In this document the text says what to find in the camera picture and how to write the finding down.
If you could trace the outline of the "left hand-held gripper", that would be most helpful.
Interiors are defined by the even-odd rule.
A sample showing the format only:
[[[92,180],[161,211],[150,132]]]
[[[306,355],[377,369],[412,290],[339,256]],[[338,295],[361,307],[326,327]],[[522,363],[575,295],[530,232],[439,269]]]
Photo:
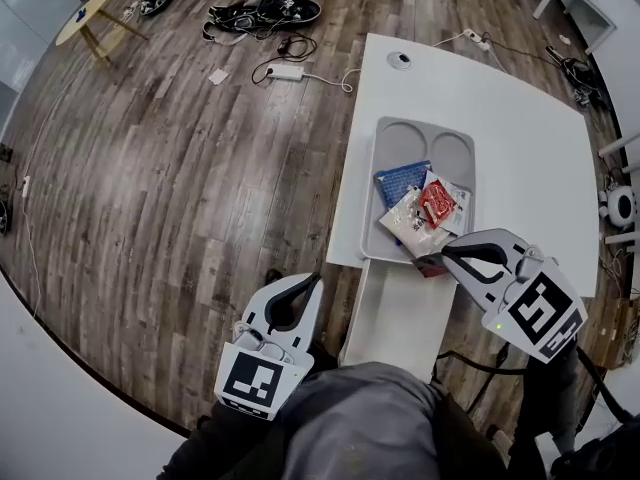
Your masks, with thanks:
[[[228,408],[272,421],[314,366],[306,352],[324,292],[317,273],[285,276],[251,297],[224,344],[214,385]],[[266,336],[292,336],[291,346]]]

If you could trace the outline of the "dark red packet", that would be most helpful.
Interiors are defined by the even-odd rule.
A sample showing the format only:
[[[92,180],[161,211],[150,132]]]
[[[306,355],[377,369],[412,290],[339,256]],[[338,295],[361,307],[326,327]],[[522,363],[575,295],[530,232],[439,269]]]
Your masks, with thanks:
[[[448,268],[444,264],[441,252],[426,254],[415,258],[412,261],[414,267],[422,274],[425,279],[433,278],[449,273]]]

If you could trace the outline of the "person's grey clothed torso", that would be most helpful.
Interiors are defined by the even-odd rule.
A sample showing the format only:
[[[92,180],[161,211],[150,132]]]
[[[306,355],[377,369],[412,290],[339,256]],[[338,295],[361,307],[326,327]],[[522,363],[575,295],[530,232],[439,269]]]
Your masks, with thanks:
[[[280,413],[281,480],[440,480],[442,400],[437,388],[379,362],[314,375]]]

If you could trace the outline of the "large white power strip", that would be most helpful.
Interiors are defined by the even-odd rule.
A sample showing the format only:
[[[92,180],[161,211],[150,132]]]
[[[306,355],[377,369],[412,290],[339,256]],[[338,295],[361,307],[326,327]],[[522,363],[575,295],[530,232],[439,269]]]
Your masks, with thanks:
[[[301,81],[305,75],[304,69],[300,66],[285,64],[269,64],[266,70],[268,78],[284,81]]]

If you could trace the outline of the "person's left forearm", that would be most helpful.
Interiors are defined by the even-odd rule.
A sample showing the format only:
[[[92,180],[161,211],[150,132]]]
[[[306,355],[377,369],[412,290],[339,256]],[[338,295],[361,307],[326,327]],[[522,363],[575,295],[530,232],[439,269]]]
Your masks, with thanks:
[[[216,402],[156,480],[218,480],[267,436],[272,424]]]

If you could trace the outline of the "grey compartment tray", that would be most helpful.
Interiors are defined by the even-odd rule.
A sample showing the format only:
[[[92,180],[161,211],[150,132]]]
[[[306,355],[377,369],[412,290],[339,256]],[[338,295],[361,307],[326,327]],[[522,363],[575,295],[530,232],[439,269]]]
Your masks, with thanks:
[[[386,213],[383,197],[374,185],[374,175],[420,161],[431,163],[438,177],[470,193],[465,230],[474,229],[476,170],[473,139],[462,133],[421,121],[382,117],[371,146],[370,166],[364,178],[364,211],[360,249],[372,260],[408,264],[412,256],[396,244],[379,219]]]

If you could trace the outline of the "white desk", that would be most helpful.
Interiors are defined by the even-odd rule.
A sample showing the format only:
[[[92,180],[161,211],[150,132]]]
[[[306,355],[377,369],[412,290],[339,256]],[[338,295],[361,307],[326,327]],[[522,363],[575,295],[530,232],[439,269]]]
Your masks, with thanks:
[[[412,61],[398,71],[399,51]],[[443,49],[369,34],[326,259],[359,268],[364,178],[377,122],[390,116],[469,135],[475,145],[475,225],[502,227],[555,257],[571,285],[595,294],[596,176],[583,115],[536,87]]]

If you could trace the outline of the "white drawer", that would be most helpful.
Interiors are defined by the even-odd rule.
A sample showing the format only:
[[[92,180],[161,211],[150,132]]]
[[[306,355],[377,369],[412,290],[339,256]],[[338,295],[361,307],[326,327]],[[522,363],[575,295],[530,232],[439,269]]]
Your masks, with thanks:
[[[449,274],[425,278],[411,264],[366,260],[339,363],[381,362],[429,382],[456,287]]]

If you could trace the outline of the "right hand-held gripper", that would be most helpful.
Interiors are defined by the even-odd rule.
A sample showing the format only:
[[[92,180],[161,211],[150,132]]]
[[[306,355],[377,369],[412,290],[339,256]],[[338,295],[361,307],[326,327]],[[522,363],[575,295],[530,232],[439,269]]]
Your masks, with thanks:
[[[588,319],[556,261],[506,229],[460,236],[442,249],[441,262],[488,312],[482,318],[487,330],[545,364]],[[513,282],[511,274],[518,274]]]

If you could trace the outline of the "yellow round side table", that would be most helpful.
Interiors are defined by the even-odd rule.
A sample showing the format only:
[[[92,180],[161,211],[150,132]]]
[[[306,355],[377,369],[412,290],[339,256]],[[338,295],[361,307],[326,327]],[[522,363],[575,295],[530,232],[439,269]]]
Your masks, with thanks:
[[[148,37],[145,34],[105,10],[108,1],[109,0],[88,0],[82,4],[58,33],[54,42],[55,46],[61,46],[79,34],[87,45],[94,60],[99,65],[109,67],[111,65],[109,58],[110,50],[99,42],[89,28],[89,22],[96,16],[102,17],[128,33],[147,41]]]

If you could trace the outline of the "black backpack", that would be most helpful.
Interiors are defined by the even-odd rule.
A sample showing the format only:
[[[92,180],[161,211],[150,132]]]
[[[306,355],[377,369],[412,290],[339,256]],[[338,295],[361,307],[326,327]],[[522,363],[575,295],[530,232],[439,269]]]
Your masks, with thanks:
[[[554,461],[553,480],[640,480],[640,414]]]

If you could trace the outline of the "red snack packet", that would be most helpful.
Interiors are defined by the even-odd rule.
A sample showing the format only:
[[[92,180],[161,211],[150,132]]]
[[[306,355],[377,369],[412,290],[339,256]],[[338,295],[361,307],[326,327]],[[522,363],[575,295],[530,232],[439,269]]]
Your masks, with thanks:
[[[443,182],[436,178],[423,188],[420,207],[432,229],[437,229],[449,218],[457,207],[457,202],[449,193]]]

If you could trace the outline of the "blue coffee packet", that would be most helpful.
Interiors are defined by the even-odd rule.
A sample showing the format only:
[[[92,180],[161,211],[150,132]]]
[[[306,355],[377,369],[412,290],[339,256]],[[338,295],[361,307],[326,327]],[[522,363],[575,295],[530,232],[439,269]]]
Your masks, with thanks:
[[[410,188],[418,187],[423,191],[428,171],[430,171],[430,162],[422,161],[375,173],[374,183],[381,195],[383,207],[385,209],[385,212],[380,219],[403,198]],[[386,231],[396,242],[402,245],[380,224],[379,220],[378,224],[380,228]]]

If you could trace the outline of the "person's right forearm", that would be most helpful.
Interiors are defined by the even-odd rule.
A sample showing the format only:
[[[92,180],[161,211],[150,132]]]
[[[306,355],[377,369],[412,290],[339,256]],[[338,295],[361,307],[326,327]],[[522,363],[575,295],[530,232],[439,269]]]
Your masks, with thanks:
[[[577,341],[548,363],[531,357],[524,375],[524,396],[509,450],[510,480],[546,480],[536,438],[549,433],[562,455],[575,449],[577,428]]]

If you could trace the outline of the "white round device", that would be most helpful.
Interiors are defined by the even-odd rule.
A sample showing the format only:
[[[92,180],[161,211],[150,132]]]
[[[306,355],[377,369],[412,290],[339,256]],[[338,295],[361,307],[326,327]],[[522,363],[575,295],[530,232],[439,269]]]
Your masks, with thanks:
[[[630,226],[636,213],[635,194],[630,185],[612,183],[608,188],[598,193],[601,219],[619,229]]]

